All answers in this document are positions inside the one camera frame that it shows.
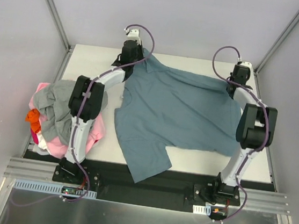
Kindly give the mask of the blue-grey t shirt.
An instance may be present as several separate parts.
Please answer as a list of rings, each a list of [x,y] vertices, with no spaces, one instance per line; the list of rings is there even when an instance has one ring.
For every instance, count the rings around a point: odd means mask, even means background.
[[[232,156],[241,109],[226,82],[168,67],[148,50],[144,54],[148,58],[133,68],[114,115],[133,181],[169,170],[168,146]]]

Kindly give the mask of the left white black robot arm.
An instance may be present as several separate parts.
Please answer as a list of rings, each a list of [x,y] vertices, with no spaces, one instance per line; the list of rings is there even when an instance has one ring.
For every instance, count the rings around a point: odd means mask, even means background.
[[[94,80],[79,76],[69,99],[72,127],[68,150],[53,173],[53,181],[70,184],[87,184],[88,178],[80,168],[85,160],[87,137],[95,119],[102,110],[104,94],[114,85],[125,82],[133,73],[136,63],[144,60],[143,48],[135,40],[123,44],[112,68]]]

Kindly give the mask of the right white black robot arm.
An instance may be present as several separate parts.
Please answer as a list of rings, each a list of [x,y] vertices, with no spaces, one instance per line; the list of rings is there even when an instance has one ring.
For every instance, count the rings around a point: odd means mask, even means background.
[[[277,109],[266,106],[247,85],[251,64],[239,61],[227,79],[227,93],[242,110],[236,141],[239,147],[218,176],[204,187],[199,197],[214,204],[239,205],[240,180],[252,159],[273,141]]]

